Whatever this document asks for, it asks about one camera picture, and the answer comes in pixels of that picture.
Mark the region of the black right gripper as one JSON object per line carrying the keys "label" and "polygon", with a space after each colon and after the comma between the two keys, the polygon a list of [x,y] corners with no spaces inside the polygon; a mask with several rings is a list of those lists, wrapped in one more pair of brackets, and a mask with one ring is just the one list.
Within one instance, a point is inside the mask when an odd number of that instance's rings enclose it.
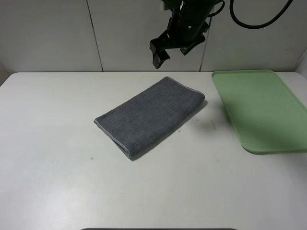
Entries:
{"label": "black right gripper", "polygon": [[205,38],[198,38],[208,28],[206,19],[217,4],[216,0],[164,0],[164,7],[172,12],[167,29],[150,41],[153,66],[159,69],[170,59],[166,49],[181,48],[185,56]]}

